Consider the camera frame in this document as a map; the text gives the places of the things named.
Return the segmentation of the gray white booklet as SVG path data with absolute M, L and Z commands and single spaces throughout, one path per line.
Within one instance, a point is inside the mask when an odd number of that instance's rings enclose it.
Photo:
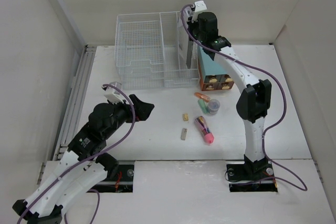
M 179 13 L 177 22 L 179 56 L 187 69 L 191 69 L 193 42 L 189 41 L 189 36 L 183 26 L 184 19 Z

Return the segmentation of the teal drawer box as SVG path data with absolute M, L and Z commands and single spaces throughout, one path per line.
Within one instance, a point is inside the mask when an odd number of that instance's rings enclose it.
M 200 89 L 202 91 L 230 90 L 234 81 L 226 70 L 213 61 L 200 46 L 197 46 Z

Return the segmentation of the pink pencil tube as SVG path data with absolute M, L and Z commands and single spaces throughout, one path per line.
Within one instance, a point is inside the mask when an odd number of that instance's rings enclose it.
M 201 133 L 204 142 L 206 144 L 212 144 L 215 138 L 211 130 L 209 129 L 205 118 L 203 116 L 198 116 L 197 118 L 195 118 L 194 122 L 199 132 Z

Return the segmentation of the orange highlighter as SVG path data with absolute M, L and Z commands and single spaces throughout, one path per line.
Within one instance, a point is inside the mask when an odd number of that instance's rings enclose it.
M 202 94 L 202 93 L 199 93 L 199 92 L 195 92 L 194 95 L 197 98 L 202 99 L 204 102 L 209 102 L 211 100 L 209 96 L 207 96 L 205 94 Z

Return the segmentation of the clear jar of paper clips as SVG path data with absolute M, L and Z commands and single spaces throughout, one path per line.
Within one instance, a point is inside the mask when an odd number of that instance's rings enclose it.
M 220 102 L 216 99 L 211 99 L 207 104 L 207 113 L 210 115 L 217 114 L 220 108 Z

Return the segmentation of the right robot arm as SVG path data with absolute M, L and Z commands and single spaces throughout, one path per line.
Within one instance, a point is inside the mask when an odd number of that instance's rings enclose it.
M 267 79 L 259 80 L 245 65 L 240 64 L 231 43 L 218 34 L 214 13 L 190 14 L 187 28 L 192 38 L 199 42 L 214 62 L 223 67 L 240 91 L 236 110 L 245 127 L 246 164 L 243 172 L 246 177 L 254 179 L 262 173 L 262 166 L 268 163 L 262 149 L 262 134 L 267 110 L 270 108 L 271 82 Z

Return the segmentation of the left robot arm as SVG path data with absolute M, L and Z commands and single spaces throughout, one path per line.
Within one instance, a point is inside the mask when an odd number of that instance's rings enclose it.
M 135 122 L 146 121 L 154 107 L 134 94 L 119 102 L 96 105 L 53 173 L 33 194 L 13 204 L 18 221 L 61 223 L 76 198 L 98 182 L 114 179 L 119 162 L 107 152 L 107 140 L 124 123 L 134 126 Z

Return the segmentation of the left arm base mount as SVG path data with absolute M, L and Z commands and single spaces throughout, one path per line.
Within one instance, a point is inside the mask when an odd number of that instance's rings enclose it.
M 107 177 L 90 189 L 99 193 L 132 193 L 135 161 L 118 161 L 108 153 L 98 156 L 98 163 L 107 168 Z

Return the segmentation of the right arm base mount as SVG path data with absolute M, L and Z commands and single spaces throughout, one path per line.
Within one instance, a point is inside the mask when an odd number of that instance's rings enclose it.
M 226 162 L 225 178 L 231 193 L 278 192 L 274 170 L 267 158 L 251 162 L 244 157 L 243 161 Z

